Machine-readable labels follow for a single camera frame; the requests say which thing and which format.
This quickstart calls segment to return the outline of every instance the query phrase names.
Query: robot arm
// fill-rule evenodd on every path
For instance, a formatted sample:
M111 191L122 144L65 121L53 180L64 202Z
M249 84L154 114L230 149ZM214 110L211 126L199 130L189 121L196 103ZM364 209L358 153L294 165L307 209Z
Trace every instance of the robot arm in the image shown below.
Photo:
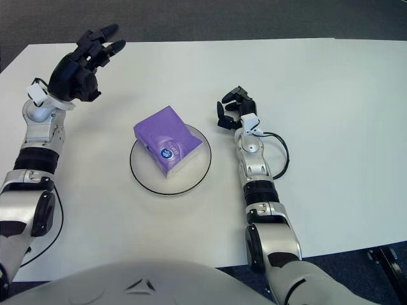
M125 46L124 41L102 45L117 30L110 25L87 31L55 68L49 85L35 79L26 88L30 99L22 113L27 132L14 169L0 187L0 299L6 297L34 238L52 227L53 175L65 141L66 111L74 109L74 98L91 102L100 95L97 67L104 67Z
M229 102L232 103L226 110L238 111L238 121L224 115L222 104ZM261 137L271 133L264 133L259 127L256 103L238 86L222 99L222 104L217 103L218 126L236 129L239 175L249 224L245 232L247 260L251 269L266 274L271 293L281 305L373 304L354 295L317 266L301 260L300 243L263 157ZM287 149L286 152L285 169L289 161Z

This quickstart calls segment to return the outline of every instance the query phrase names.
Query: floor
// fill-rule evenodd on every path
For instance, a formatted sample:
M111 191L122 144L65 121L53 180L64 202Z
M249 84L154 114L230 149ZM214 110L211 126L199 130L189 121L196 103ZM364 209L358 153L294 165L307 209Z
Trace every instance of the floor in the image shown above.
M127 41L336 37L407 40L403 0L0 0L0 71L28 45L72 43L87 29L120 25ZM393 245L407 272L407 242ZM359 296L398 304L365 250L306 259ZM267 295L264 276L223 269ZM38 283L14 283L11 293Z

